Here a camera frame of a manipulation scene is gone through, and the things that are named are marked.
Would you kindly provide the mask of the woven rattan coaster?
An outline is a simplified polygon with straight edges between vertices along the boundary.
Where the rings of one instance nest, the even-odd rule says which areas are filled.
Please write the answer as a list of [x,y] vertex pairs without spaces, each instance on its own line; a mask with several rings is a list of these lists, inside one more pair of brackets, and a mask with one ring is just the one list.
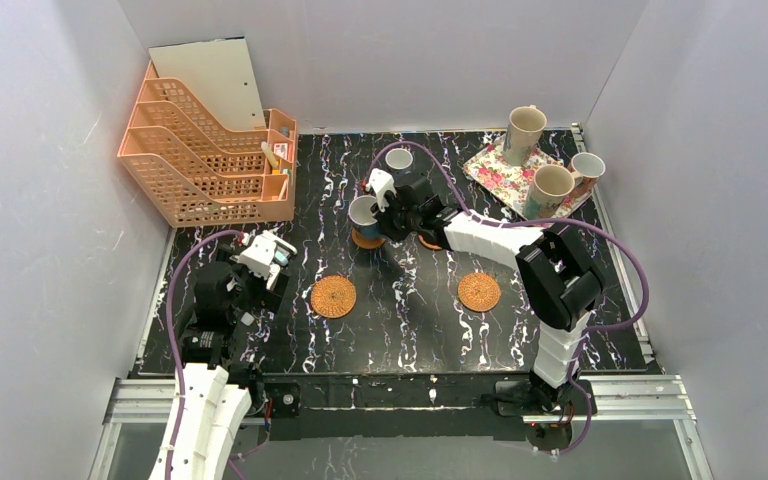
[[349,279],[332,275],[314,284],[310,301],[316,314],[337,319],[351,312],[357,301],[357,292]]
[[501,288],[496,280],[482,272],[466,275],[459,283],[457,296],[461,304],[473,312],[492,310],[501,299]]

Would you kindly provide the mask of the white and red mug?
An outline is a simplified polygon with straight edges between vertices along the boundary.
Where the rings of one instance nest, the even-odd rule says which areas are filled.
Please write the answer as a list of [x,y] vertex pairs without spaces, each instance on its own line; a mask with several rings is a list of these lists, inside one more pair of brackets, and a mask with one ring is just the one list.
[[606,165],[599,156],[580,152],[571,158],[568,170],[574,180],[570,196],[579,198],[592,192],[595,184],[605,174]]

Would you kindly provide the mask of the large beige floral mug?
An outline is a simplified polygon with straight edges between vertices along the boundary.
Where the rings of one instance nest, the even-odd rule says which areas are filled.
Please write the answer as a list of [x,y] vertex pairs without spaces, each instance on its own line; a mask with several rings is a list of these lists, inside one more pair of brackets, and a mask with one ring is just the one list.
[[528,220],[553,217],[575,186],[574,175],[562,165],[539,167],[528,188],[523,215]]

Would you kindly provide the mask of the small grey mug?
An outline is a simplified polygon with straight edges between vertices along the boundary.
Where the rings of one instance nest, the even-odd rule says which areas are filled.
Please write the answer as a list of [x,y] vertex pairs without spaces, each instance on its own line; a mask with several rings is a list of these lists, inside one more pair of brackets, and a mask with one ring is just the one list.
[[402,176],[411,172],[414,156],[406,148],[394,148],[386,153],[385,164],[394,176]]

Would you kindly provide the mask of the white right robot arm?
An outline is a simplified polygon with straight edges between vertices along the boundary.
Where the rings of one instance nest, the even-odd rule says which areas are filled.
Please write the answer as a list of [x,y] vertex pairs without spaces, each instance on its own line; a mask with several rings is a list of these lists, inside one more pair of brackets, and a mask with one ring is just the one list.
[[447,206],[418,174],[395,179],[375,168],[364,189],[376,200],[370,211],[385,238],[401,241],[415,233],[432,246],[477,255],[518,273],[540,321],[532,371],[553,389],[568,382],[605,283],[575,233],[564,224],[504,227],[473,210]]

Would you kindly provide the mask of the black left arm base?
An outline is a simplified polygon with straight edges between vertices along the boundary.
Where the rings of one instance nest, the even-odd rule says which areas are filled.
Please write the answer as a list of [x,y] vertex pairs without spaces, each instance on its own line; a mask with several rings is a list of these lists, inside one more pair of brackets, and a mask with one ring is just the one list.
[[301,387],[288,378],[266,374],[258,364],[234,363],[229,369],[229,383],[247,389],[252,404],[240,428],[263,427],[269,432],[275,419],[295,419],[301,410]]

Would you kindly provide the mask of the blue patterned mug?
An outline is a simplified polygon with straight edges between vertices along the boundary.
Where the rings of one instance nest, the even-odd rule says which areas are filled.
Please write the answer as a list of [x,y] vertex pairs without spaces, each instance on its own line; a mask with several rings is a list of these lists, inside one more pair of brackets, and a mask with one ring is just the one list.
[[363,239],[379,240],[382,238],[378,220],[374,214],[377,207],[377,200],[373,195],[358,196],[349,204],[349,221],[353,229]]

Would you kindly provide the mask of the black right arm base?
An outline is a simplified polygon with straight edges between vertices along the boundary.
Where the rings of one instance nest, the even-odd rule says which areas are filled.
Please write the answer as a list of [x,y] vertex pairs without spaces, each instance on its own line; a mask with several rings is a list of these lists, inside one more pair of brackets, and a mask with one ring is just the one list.
[[588,424],[598,412],[590,382],[566,382],[553,388],[535,375],[527,381],[498,381],[476,403],[501,417],[522,417],[532,449],[553,455],[581,441],[582,435],[573,439],[575,420]]

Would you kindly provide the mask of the light wooden coaster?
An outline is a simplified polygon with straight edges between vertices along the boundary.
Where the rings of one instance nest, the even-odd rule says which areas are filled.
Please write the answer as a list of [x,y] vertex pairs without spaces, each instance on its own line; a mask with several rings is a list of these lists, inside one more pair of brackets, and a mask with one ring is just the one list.
[[387,242],[385,238],[370,239],[370,238],[364,237],[356,229],[351,230],[351,239],[357,247],[364,250],[378,249]]
[[434,245],[434,244],[432,244],[432,243],[428,242],[428,241],[427,241],[427,240],[424,238],[424,236],[422,236],[421,234],[418,234],[418,235],[417,235],[417,239],[418,239],[419,243],[420,243],[420,244],[421,244],[421,245],[422,245],[424,248],[426,248],[426,249],[428,249],[428,250],[430,250],[430,251],[440,251],[440,250],[442,250],[442,247],[440,247],[440,246],[438,246],[438,245]]

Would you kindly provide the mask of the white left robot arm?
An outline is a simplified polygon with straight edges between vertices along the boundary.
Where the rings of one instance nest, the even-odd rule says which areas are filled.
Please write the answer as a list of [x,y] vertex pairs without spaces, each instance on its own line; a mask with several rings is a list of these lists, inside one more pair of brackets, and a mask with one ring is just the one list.
[[232,365],[235,331],[277,311],[296,248],[270,232],[219,247],[198,268],[191,309],[172,324],[175,387],[152,479],[219,479],[246,416],[270,428],[275,396],[255,363]]

